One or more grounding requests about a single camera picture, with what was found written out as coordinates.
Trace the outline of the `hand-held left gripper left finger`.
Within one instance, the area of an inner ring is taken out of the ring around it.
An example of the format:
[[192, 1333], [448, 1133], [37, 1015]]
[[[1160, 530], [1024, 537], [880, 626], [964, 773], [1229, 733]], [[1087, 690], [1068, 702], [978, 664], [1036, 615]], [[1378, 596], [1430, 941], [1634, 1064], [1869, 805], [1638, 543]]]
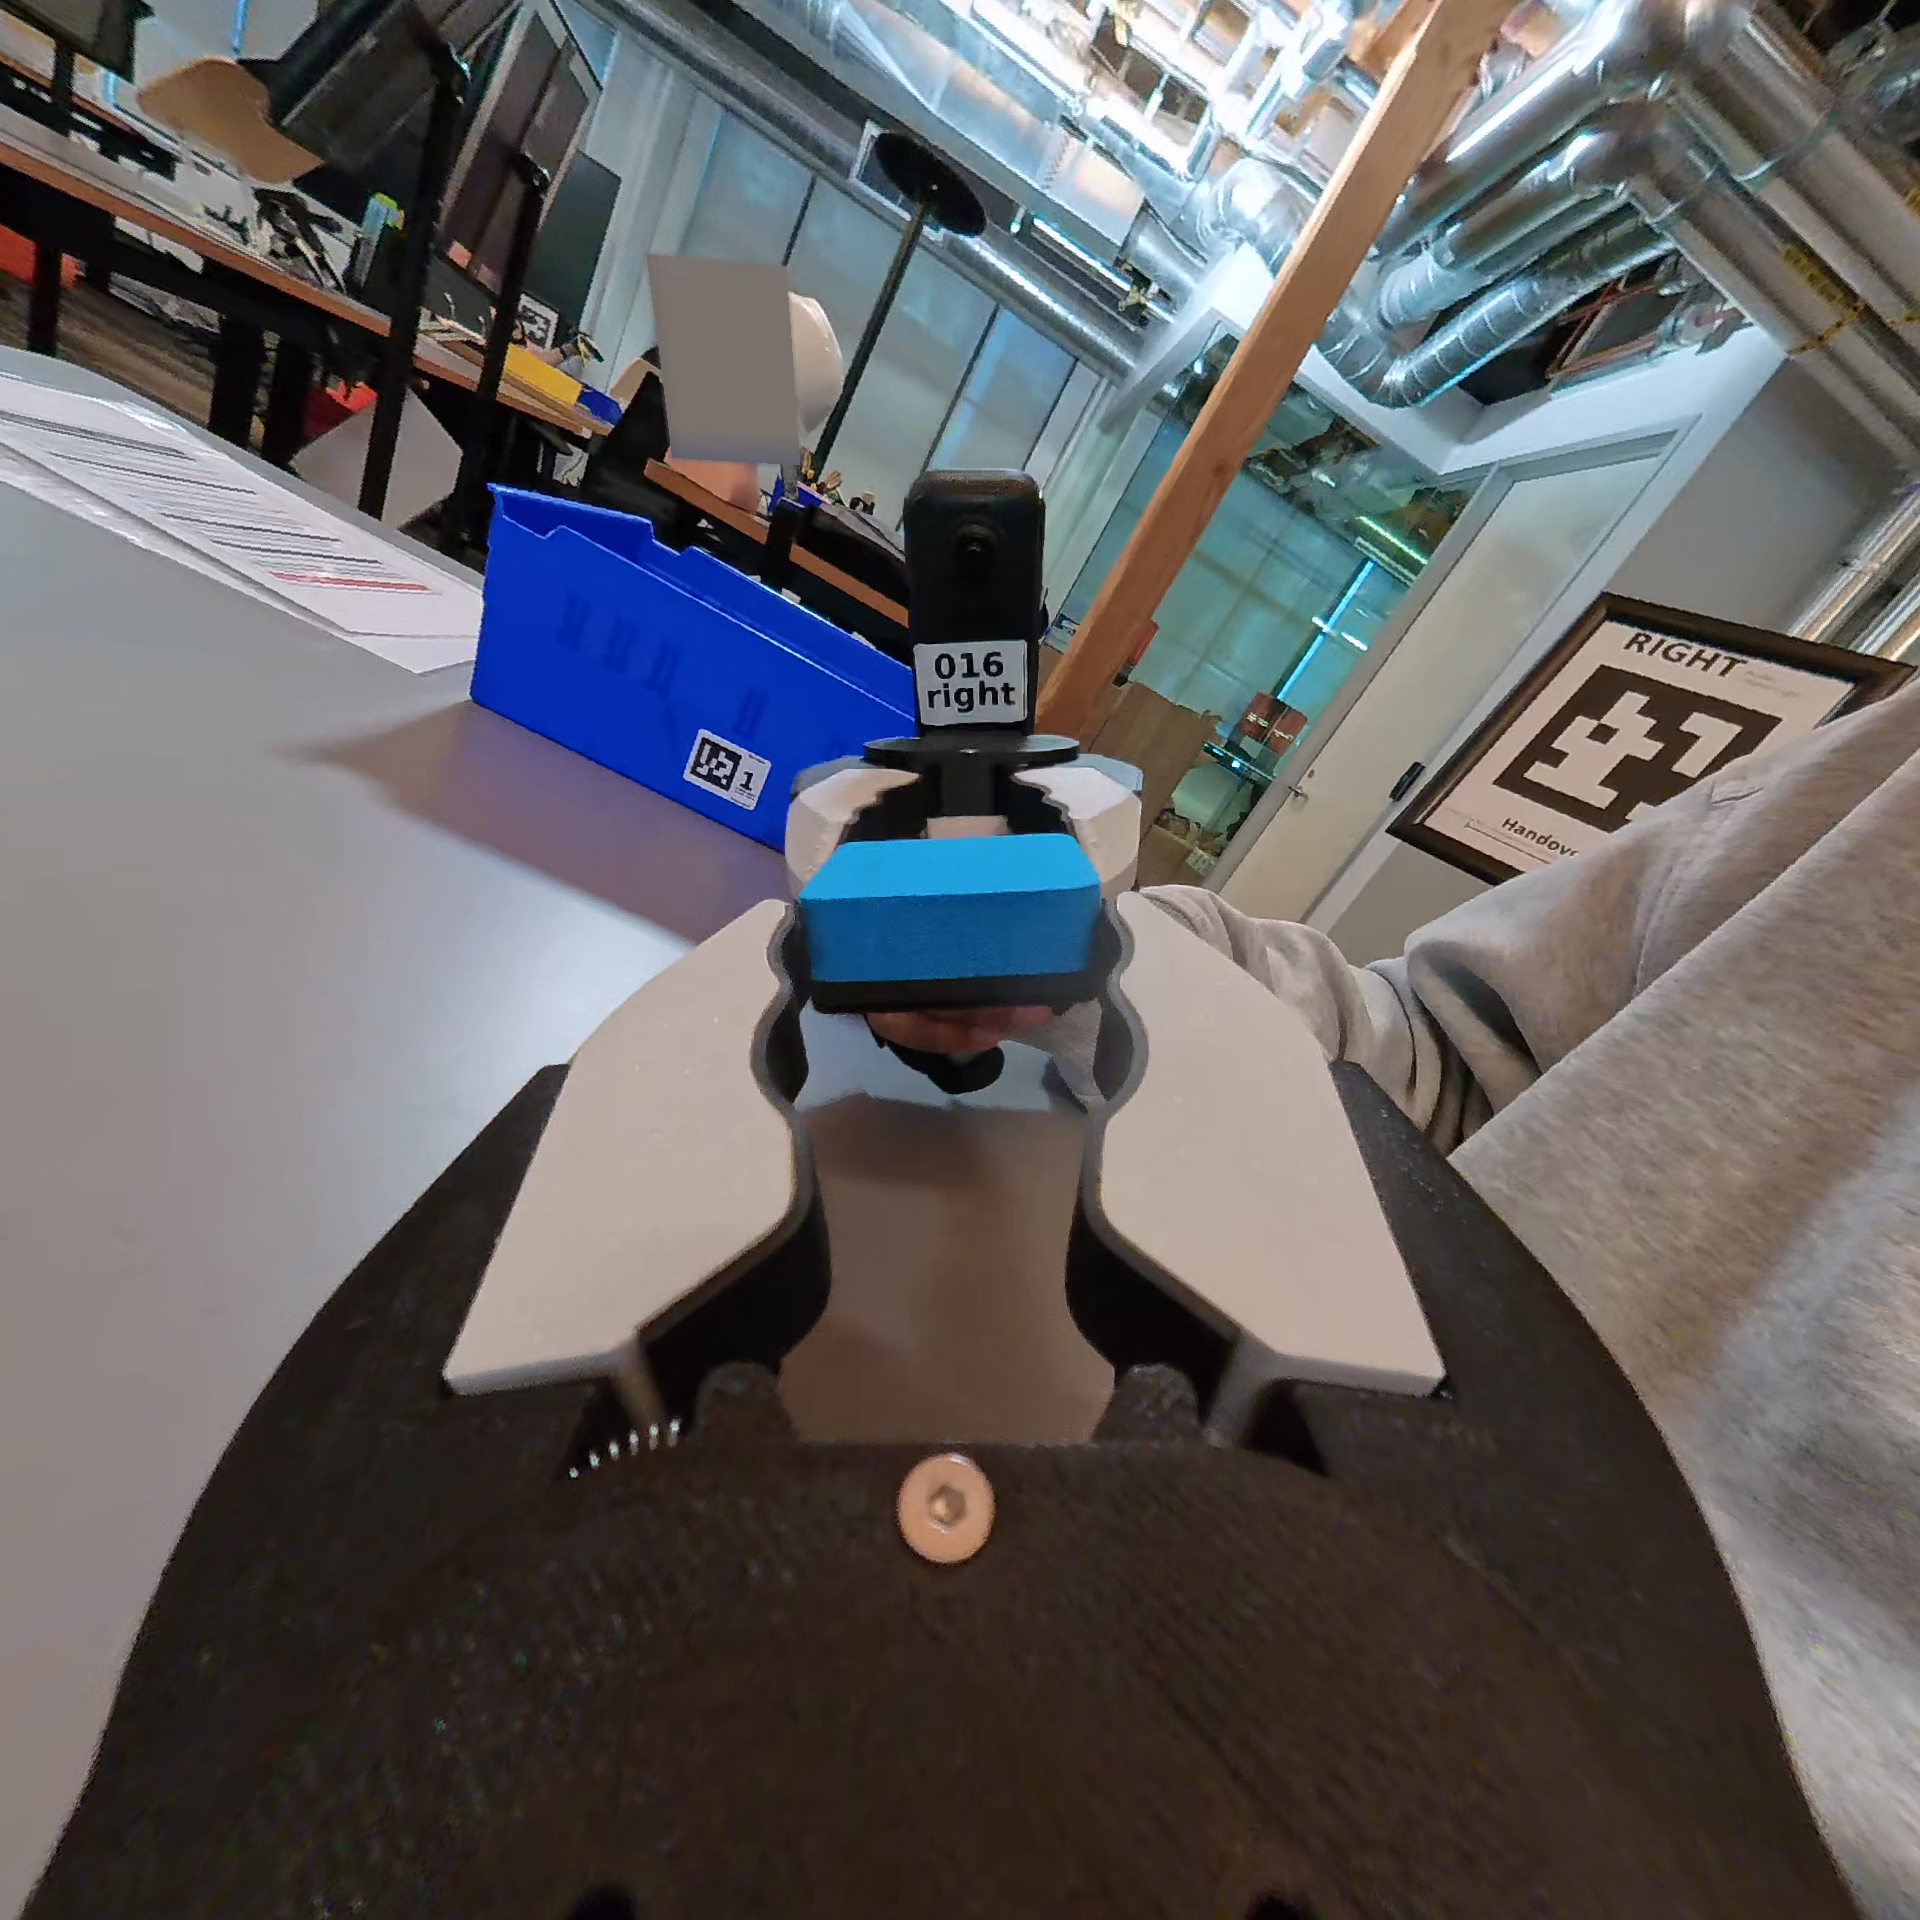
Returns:
[[774, 1372], [828, 1301], [796, 914], [764, 900], [628, 996], [572, 1058], [444, 1381], [694, 1397]]

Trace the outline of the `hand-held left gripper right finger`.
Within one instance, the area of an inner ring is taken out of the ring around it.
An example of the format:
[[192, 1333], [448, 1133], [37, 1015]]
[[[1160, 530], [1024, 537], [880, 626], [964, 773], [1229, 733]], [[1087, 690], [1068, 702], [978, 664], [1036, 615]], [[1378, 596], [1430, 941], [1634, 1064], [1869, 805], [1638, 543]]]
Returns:
[[1077, 1330], [1114, 1375], [1186, 1381], [1207, 1429], [1257, 1429], [1280, 1384], [1430, 1397], [1446, 1367], [1306, 1022], [1141, 893], [1101, 940]]

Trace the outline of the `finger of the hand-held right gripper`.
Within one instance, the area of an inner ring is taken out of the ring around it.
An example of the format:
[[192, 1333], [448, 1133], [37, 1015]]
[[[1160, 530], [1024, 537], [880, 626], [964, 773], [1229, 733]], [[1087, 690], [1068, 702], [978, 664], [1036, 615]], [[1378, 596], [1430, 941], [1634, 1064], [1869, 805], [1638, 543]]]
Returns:
[[1110, 757], [1073, 757], [1041, 768], [1041, 796], [1087, 854], [1106, 902], [1135, 886], [1141, 788], [1141, 769]]
[[783, 816], [783, 870], [790, 896], [847, 839], [853, 822], [904, 784], [904, 769], [862, 757], [833, 759], [798, 775]]

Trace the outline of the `blue foam eraser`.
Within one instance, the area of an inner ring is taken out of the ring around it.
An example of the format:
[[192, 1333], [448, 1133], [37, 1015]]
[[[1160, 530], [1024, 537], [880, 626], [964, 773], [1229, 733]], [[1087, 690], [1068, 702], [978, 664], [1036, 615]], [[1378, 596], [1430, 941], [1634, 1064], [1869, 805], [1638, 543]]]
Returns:
[[1104, 904], [1068, 831], [847, 840], [798, 890], [807, 990], [836, 1015], [1068, 1006]]

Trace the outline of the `person's right forearm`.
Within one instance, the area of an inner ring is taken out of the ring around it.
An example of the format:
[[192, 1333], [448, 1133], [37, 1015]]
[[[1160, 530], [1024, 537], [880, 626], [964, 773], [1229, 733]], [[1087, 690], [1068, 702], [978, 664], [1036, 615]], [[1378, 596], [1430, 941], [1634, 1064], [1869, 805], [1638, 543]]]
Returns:
[[1401, 954], [1358, 966], [1325, 933], [1255, 919], [1202, 889], [1146, 886], [1135, 897], [1281, 1001], [1332, 1064], [1364, 1070], [1442, 1150], [1463, 1145], [1536, 1078], [1464, 906], [1416, 927]]

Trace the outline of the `grey desk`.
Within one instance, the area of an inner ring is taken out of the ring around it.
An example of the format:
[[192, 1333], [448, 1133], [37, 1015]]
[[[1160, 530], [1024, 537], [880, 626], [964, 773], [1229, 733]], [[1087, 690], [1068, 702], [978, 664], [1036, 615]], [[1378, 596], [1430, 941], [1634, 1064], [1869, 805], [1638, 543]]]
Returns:
[[780, 852], [5, 486], [5, 1914], [327, 1296]]

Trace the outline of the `person's right hand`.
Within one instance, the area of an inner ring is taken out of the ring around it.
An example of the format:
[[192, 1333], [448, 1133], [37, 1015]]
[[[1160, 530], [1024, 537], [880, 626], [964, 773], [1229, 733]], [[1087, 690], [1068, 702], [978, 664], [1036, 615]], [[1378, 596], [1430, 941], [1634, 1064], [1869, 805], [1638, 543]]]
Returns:
[[1002, 1048], [1015, 1041], [1050, 1060], [1054, 1078], [1073, 1096], [1094, 1089], [1100, 1009], [1093, 1004], [1054, 1012], [1045, 1006], [975, 1006], [968, 1009], [871, 1012], [876, 1041], [892, 1048], [949, 1094], [993, 1085]]

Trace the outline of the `white hard hat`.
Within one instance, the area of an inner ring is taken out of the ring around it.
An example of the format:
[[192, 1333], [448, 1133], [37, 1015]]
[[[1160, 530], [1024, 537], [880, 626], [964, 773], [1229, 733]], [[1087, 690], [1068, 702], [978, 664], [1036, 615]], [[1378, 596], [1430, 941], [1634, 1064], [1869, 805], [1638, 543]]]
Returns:
[[798, 394], [798, 447], [808, 447], [831, 415], [846, 384], [846, 358], [824, 308], [785, 295], [789, 337]]

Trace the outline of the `blue plastic bin with tag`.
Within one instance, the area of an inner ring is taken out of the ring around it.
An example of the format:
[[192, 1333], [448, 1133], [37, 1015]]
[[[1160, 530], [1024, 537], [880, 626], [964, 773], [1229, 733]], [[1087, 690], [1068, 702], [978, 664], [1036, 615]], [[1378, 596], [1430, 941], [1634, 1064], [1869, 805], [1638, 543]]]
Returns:
[[471, 696], [768, 848], [807, 768], [917, 724], [904, 662], [641, 516], [514, 486]]

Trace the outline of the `black pole lamp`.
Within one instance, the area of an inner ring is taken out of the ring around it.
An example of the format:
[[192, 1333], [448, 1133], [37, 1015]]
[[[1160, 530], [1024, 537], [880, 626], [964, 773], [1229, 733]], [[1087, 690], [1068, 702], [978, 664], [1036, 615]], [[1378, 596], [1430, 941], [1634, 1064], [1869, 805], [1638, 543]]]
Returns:
[[880, 280], [871, 314], [846, 362], [844, 385], [822, 422], [808, 455], [808, 482], [818, 493], [828, 490], [831, 452], [853, 412], [857, 385], [868, 372], [884, 322], [903, 287], [904, 272], [928, 225], [978, 238], [986, 224], [984, 207], [968, 181], [946, 159], [910, 132], [887, 127], [876, 135], [871, 154], [887, 184], [897, 191], [906, 207], [906, 225], [895, 242], [893, 257]]

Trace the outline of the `framed marker sign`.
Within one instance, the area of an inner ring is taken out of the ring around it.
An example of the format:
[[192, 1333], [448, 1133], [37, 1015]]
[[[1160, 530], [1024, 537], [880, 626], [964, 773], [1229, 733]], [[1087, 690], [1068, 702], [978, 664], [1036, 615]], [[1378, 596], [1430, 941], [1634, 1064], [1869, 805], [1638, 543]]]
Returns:
[[1600, 845], [1766, 745], [1887, 696], [1913, 664], [1605, 592], [1388, 831], [1478, 880]]

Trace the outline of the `silver ventilation ducts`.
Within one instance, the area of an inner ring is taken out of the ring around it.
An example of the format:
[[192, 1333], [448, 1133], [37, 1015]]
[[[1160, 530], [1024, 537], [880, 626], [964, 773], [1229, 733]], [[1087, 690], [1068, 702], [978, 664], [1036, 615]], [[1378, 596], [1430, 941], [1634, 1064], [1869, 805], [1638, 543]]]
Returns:
[[[700, 5], [822, 110], [940, 143], [1132, 329], [1280, 268], [1412, 8]], [[1762, 329], [1914, 461], [1914, 21], [1823, 50], [1786, 5], [1506, 5], [1317, 350], [1409, 409], [1642, 269], [1658, 344]]]

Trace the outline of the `black monitor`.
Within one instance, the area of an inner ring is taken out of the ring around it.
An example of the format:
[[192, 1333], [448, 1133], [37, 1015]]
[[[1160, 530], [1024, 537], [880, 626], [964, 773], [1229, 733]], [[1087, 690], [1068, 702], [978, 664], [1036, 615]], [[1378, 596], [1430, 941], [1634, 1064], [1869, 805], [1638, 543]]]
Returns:
[[304, 153], [358, 173], [434, 84], [444, 1], [324, 5], [268, 72], [268, 119]]

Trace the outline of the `long wooden workbench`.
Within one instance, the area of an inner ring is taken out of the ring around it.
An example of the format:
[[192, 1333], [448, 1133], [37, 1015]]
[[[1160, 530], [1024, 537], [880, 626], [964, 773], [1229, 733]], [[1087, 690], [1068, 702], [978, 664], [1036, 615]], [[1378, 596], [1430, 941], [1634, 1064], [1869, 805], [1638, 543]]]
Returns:
[[[232, 444], [245, 444], [252, 399], [265, 366], [268, 341], [284, 335], [310, 361], [335, 344], [334, 332], [364, 348], [383, 342], [390, 322], [346, 295], [304, 280], [281, 264], [229, 245], [216, 224], [177, 216], [173, 204], [159, 197], [159, 182], [133, 170], [65, 132], [54, 132], [28, 114], [1, 110], [5, 159], [5, 225], [31, 240], [48, 255], [72, 255], [87, 269], [109, 278], [133, 278], [213, 308], [221, 319], [214, 352], [214, 392], [208, 405], [208, 429]], [[181, 247], [199, 264], [156, 250], [158, 242]], [[482, 356], [463, 344], [416, 337], [416, 372], [476, 392], [482, 381]], [[313, 384], [310, 369], [297, 380], [302, 366], [279, 372], [273, 356], [271, 394], [265, 414], [277, 461], [297, 450], [293, 434], [304, 418], [304, 392]], [[613, 426], [580, 402], [559, 402], [516, 375], [500, 375], [495, 399], [503, 409], [541, 421], [543, 426], [572, 441], [602, 439]]]

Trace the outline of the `cardboard piece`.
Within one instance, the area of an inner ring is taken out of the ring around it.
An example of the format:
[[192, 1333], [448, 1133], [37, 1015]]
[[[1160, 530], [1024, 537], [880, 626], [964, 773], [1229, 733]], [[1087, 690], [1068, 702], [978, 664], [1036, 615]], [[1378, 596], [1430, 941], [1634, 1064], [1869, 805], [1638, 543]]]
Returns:
[[289, 184], [322, 157], [279, 132], [260, 76], [232, 56], [199, 56], [136, 87], [133, 108], [253, 184]]

